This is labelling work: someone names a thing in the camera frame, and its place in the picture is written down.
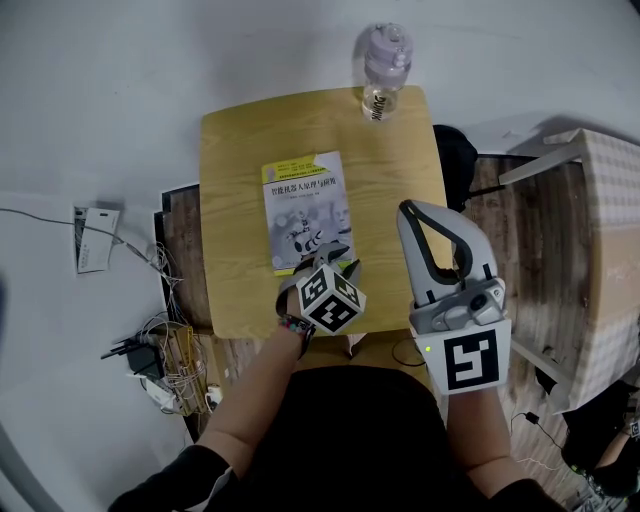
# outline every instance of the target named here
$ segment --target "bottle cap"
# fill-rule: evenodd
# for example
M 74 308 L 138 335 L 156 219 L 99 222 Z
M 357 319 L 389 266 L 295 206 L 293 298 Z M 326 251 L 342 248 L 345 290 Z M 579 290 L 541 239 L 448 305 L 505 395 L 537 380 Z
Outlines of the bottle cap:
M 395 23 L 376 25 L 369 34 L 365 74 L 383 87 L 402 87 L 407 81 L 412 57 L 413 40 L 404 27 Z

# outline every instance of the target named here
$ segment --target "bracelet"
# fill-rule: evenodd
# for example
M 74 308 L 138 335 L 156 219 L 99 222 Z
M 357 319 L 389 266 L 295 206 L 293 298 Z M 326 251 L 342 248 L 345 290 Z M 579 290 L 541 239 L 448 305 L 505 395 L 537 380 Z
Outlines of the bracelet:
M 302 340 L 300 357 L 302 357 L 307 351 L 307 348 L 309 348 L 309 343 L 311 342 L 313 333 L 316 332 L 315 325 L 311 322 L 307 322 L 306 320 L 301 320 L 300 318 L 287 314 L 278 318 L 278 325 L 284 327 L 288 331 L 295 332 L 300 336 L 300 339 Z

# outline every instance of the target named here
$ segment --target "bottle label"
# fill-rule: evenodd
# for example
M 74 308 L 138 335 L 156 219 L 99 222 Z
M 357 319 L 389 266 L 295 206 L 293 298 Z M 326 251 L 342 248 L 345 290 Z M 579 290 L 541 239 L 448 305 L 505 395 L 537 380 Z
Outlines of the bottle label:
M 386 106 L 387 98 L 384 96 L 378 96 L 377 94 L 373 97 L 373 107 L 371 108 L 371 120 L 372 121 L 382 121 L 382 113 L 384 112 L 384 107 Z

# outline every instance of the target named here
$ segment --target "book cover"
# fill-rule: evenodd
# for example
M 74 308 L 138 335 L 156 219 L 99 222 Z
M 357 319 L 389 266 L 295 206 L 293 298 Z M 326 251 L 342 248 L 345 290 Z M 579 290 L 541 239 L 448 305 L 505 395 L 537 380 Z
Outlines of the book cover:
M 305 256 L 326 242 L 349 247 L 339 263 L 355 259 L 338 151 L 263 165 L 262 184 L 276 275 L 292 274 Z

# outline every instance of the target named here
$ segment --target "water bottle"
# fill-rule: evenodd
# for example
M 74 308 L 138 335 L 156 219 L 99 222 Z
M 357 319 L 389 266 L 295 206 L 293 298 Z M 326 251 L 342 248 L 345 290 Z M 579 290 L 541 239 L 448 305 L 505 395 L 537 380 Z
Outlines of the water bottle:
M 362 112 L 371 121 L 384 121 L 398 105 L 413 55 L 413 41 L 400 25 L 377 25 L 369 34 L 364 59 L 367 83 L 362 98 Z

